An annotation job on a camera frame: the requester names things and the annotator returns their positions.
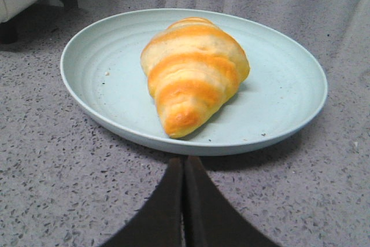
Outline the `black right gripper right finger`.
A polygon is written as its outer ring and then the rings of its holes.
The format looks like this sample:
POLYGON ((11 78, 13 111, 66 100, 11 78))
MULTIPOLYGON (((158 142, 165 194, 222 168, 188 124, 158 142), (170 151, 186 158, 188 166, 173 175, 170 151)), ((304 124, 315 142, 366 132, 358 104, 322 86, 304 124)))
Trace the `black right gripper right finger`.
POLYGON ((195 156, 184 162, 184 233, 187 246, 277 246, 234 209, 195 156))

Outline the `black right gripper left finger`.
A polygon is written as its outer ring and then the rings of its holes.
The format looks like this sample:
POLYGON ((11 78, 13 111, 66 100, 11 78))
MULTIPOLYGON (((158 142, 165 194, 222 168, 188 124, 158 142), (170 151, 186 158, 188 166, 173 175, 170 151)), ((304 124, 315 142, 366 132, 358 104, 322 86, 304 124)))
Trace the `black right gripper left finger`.
POLYGON ((182 184, 183 163, 172 158, 150 198, 107 246, 180 246, 182 184))

